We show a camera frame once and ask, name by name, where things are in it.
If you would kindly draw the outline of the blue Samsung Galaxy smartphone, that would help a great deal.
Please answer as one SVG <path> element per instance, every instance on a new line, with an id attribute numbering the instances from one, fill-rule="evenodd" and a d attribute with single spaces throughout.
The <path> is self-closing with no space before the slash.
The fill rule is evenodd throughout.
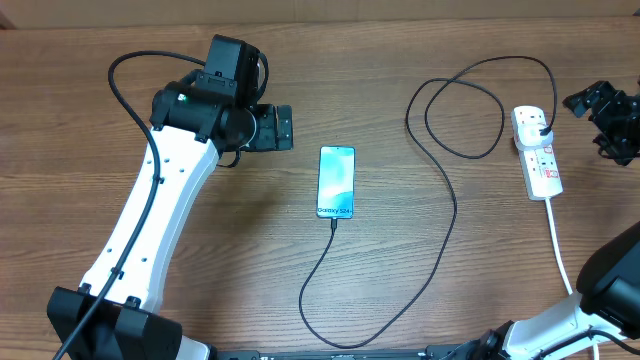
<path id="1" fill-rule="evenodd" d="M 354 215 L 355 148 L 322 146 L 319 157 L 316 215 L 351 219 Z"/>

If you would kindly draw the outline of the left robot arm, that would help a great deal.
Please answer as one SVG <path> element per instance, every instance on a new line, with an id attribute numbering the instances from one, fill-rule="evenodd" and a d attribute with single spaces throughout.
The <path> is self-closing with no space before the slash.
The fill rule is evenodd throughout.
<path id="1" fill-rule="evenodd" d="M 48 318 L 73 359 L 214 359 L 217 349 L 164 318 L 166 276 L 189 212 L 221 156 L 287 151 L 292 110 L 262 102 L 263 52 L 222 35 L 205 60 L 168 83 L 140 127 L 147 148 L 116 226 L 74 289 L 56 288 Z"/>

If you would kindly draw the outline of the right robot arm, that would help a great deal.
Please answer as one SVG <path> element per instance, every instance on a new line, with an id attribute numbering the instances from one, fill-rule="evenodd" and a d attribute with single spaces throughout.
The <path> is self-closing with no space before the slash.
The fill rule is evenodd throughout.
<path id="1" fill-rule="evenodd" d="M 599 156 L 621 166 L 639 155 L 639 99 L 598 81 L 566 97 L 575 116 L 587 116 L 599 130 Z M 563 191 L 550 137 L 540 130 L 540 109 L 511 113 L 515 144 L 530 199 L 549 205 Z M 631 226 L 585 263 L 567 298 L 527 320 L 509 321 L 480 339 L 444 349 L 428 347 L 430 359 L 564 359 L 611 341 L 637 354 L 627 340 L 639 336 L 639 227 Z"/>

